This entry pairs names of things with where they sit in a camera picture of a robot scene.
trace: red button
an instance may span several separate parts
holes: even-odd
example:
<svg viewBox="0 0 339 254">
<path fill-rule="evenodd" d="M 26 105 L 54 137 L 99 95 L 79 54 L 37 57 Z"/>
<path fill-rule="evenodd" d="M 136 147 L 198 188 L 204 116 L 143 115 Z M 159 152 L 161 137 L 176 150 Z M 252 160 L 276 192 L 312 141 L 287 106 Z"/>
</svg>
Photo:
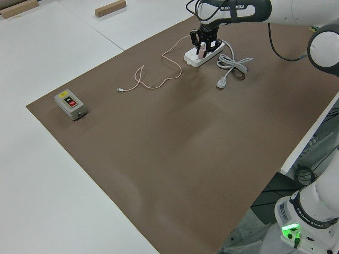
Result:
<svg viewBox="0 0 339 254">
<path fill-rule="evenodd" d="M 70 101 L 68 104 L 69 104 L 69 106 L 73 107 L 76 104 L 76 102 L 75 101 Z"/>
</svg>

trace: white cable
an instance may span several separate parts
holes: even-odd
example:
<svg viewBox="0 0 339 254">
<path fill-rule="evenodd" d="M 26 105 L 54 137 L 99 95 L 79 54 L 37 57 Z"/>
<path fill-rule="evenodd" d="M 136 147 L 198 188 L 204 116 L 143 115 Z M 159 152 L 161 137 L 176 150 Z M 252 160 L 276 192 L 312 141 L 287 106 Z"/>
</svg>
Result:
<svg viewBox="0 0 339 254">
<path fill-rule="evenodd" d="M 220 54 L 219 56 L 219 60 L 217 62 L 217 66 L 221 69 L 225 69 L 228 70 L 228 72 L 218 81 L 217 83 L 217 87 L 224 89 L 226 87 L 226 78 L 228 76 L 228 74 L 231 73 L 231 71 L 234 68 L 237 68 L 239 71 L 241 71 L 243 74 L 247 73 L 247 68 L 242 65 L 245 62 L 249 62 L 251 60 L 253 60 L 252 57 L 248 57 L 248 58 L 244 58 L 240 61 L 236 61 L 235 60 L 235 55 L 234 55 L 234 51 L 233 48 L 231 47 L 231 45 L 227 42 L 227 41 L 223 41 L 231 50 L 231 54 L 232 54 L 232 58 L 225 55 L 225 54 Z"/>
<path fill-rule="evenodd" d="M 187 36 L 181 38 L 180 40 L 178 40 L 178 42 L 177 42 L 173 47 L 171 47 L 169 50 L 167 50 L 165 53 L 163 53 L 163 54 L 161 55 L 163 58 L 167 59 L 168 61 L 171 61 L 172 63 L 176 64 L 176 65 L 179 67 L 180 73 L 179 73 L 178 76 L 164 79 L 164 81 L 163 81 L 160 85 L 158 85 L 157 87 L 149 87 L 149 86 L 147 86 L 144 82 L 141 81 L 142 70 L 143 70 L 143 68 L 144 68 L 144 66 L 145 66 L 145 65 L 142 65 L 139 69 L 137 69 L 136 73 L 134 74 L 134 79 L 136 80 L 137 84 L 136 84 L 134 87 L 130 88 L 130 89 L 122 89 L 122 88 L 118 88 L 117 91 L 119 91 L 119 92 L 128 92 L 128 91 L 131 91 L 131 90 L 137 88 L 139 84 L 142 84 L 143 86 L 145 86 L 145 87 L 148 88 L 148 89 L 158 89 L 158 88 L 162 87 L 162 86 L 166 83 L 166 81 L 168 81 L 168 80 L 170 80 L 170 79 L 177 79 L 177 78 L 179 78 L 179 77 L 181 76 L 181 74 L 182 74 L 181 66 L 180 66 L 177 62 L 175 62 L 175 61 L 171 60 L 170 58 L 166 57 L 165 55 L 166 55 L 167 53 L 169 53 L 175 46 L 177 46 L 178 43 L 179 43 L 181 40 L 183 40 L 183 39 L 185 39 L 185 38 L 187 38 L 187 37 L 190 37 L 190 35 L 187 35 Z"/>
</svg>

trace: yellow label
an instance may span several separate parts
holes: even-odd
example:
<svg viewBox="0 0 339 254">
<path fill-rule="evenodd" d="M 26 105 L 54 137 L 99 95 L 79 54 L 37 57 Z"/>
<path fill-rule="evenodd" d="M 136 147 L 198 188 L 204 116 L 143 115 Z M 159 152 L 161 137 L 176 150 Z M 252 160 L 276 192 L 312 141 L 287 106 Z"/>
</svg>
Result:
<svg viewBox="0 0 339 254">
<path fill-rule="evenodd" d="M 68 94 L 68 91 L 63 91 L 61 94 L 59 94 L 59 97 L 62 98 Z"/>
</svg>

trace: brown mat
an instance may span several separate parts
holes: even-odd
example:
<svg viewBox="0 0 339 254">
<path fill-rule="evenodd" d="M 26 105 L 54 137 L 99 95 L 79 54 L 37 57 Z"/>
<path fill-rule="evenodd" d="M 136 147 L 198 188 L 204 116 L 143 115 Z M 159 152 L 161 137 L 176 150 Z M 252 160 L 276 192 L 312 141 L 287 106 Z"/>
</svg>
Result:
<svg viewBox="0 0 339 254">
<path fill-rule="evenodd" d="M 247 23 L 219 32 L 237 60 L 254 57 L 244 81 L 234 72 L 216 89 L 225 71 L 215 60 L 185 65 L 187 38 L 169 54 L 183 66 L 180 79 L 116 91 L 134 86 L 142 64 L 149 85 L 177 75 L 160 56 L 198 26 L 195 18 L 175 25 L 27 106 L 161 254 L 214 253 L 339 89 L 308 59 L 279 59 L 266 25 Z M 311 36 L 307 28 L 272 30 L 287 57 Z M 89 110 L 76 122 L 53 101 L 67 88 Z"/>
</svg>

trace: white table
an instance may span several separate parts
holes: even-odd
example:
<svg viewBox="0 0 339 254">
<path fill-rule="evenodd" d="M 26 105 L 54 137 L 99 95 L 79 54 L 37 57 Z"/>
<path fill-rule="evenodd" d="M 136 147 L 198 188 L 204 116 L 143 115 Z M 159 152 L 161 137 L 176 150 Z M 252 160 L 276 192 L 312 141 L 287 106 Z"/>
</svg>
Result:
<svg viewBox="0 0 339 254">
<path fill-rule="evenodd" d="M 17 17 L 0 17 L 0 253 L 158 253 L 25 108 L 191 16 L 182 0 L 128 0 L 123 10 L 94 15 L 111 2 L 43 0 Z"/>
</svg>

